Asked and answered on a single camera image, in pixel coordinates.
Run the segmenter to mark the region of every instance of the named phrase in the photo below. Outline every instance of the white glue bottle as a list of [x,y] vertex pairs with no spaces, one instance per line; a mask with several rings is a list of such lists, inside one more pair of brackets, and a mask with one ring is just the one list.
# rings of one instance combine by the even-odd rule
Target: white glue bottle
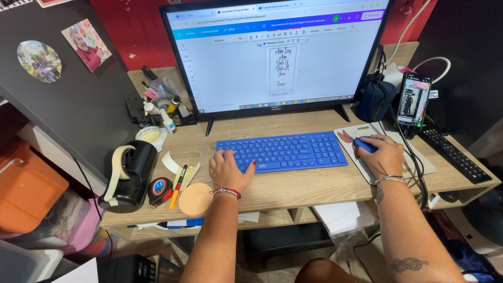
[[160,109],[160,115],[162,116],[162,123],[164,124],[164,127],[166,127],[168,133],[176,133],[177,132],[177,127],[175,126],[175,123],[173,120],[167,115],[165,109]]
[[157,107],[154,106],[153,103],[143,101],[143,109],[147,111],[150,115],[160,114],[160,111]]

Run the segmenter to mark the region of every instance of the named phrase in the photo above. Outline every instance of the orange box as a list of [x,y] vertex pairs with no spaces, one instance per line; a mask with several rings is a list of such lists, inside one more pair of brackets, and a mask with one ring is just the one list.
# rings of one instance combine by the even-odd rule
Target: orange box
[[0,156],[0,172],[0,231],[31,232],[68,188],[68,181],[19,138]]

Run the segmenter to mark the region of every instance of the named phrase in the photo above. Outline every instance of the tape measure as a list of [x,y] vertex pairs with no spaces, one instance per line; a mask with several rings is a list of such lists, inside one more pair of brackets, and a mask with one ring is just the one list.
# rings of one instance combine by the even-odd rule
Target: tape measure
[[165,177],[157,178],[149,184],[147,194],[148,204],[157,208],[173,195],[173,182]]

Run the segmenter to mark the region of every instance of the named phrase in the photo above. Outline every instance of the hand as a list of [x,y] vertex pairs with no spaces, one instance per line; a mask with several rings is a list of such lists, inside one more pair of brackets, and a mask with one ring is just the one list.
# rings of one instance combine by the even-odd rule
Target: hand
[[361,137],[360,140],[378,148],[374,153],[370,153],[362,147],[357,148],[358,155],[367,162],[376,178],[395,174],[402,176],[403,162],[405,161],[402,144],[397,144],[392,138],[382,134]]
[[213,182],[218,184],[221,188],[228,188],[243,193],[253,179],[257,162],[253,161],[243,174],[238,169],[236,161],[234,160],[234,151],[219,150],[210,158],[209,164],[210,176]]

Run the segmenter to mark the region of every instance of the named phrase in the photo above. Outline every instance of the silver bracelet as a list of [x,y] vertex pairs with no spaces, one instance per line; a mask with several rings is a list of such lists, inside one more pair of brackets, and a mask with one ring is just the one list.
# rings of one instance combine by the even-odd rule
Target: silver bracelet
[[237,199],[240,199],[240,195],[237,195],[237,193],[231,191],[231,190],[228,190],[228,189],[225,189],[225,188],[221,188],[221,189],[217,189],[213,192],[213,197],[216,196],[217,193],[220,193],[220,192],[228,192],[228,193],[231,193],[233,195],[236,196]]
[[389,175],[389,176],[384,176],[382,178],[376,178],[376,182],[379,182],[380,180],[393,180],[393,181],[400,181],[400,182],[407,183],[405,178],[400,175]]

